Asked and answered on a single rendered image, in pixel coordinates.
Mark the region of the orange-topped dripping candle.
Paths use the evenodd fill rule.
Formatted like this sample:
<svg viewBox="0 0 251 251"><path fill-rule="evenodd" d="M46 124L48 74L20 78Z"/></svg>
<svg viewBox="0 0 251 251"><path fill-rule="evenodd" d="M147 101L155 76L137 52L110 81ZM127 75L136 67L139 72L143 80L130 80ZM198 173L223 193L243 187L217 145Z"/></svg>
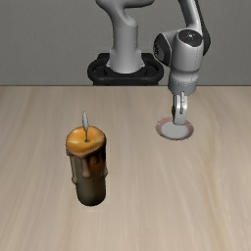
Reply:
<svg viewBox="0 0 251 251"><path fill-rule="evenodd" d="M78 201L96 206L106 197L106 135L89 124L85 112L82 126L73 129L66 138L66 153L70 157L72 182Z"/></svg>

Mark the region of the white plate with red rim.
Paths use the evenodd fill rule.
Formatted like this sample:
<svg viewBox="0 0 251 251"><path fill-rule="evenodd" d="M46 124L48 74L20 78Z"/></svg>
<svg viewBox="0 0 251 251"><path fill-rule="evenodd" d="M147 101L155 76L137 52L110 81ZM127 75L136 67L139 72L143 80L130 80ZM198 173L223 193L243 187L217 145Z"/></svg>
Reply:
<svg viewBox="0 0 251 251"><path fill-rule="evenodd" d="M194 127L189 121L184 125L175 125L172 117L166 117L157 122L156 131L164 138L177 141L189 138L193 134Z"/></svg>

